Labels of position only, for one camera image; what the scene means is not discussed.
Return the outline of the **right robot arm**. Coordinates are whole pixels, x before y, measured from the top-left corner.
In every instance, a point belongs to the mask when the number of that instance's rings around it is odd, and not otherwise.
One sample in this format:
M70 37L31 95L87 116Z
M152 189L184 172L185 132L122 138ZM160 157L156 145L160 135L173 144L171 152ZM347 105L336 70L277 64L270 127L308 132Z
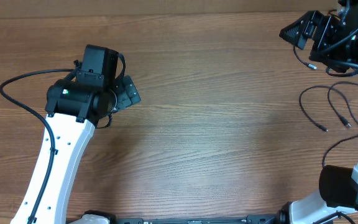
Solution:
M324 14L308 11L295 22L284 27L279 36L292 45L293 50L303 49L313 41L309 61L304 65L315 69L315 62L326 66L326 73L340 80L325 86L326 97L332 103L332 93L343 93L340 85L357 86L348 79L358 75L358 0L338 1L338 8ZM358 133L341 139L333 147L358 138ZM272 223L334 223L335 219L353 223L352 214L358 213L358 149L352 165L346 165L345 152L336 153L337 162L327 164L328 154L321 160L318 188L303 199L288 202Z

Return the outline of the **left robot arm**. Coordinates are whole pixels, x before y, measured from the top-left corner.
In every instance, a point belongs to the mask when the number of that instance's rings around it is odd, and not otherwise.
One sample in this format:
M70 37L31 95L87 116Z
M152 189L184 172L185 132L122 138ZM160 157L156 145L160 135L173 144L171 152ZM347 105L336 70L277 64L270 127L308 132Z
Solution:
M46 116L4 92L10 102L36 116L45 132L35 169L12 223L65 223L68 201L82 155L103 118L141 101L130 76L117 73L123 54L87 45L81 61L47 91Z

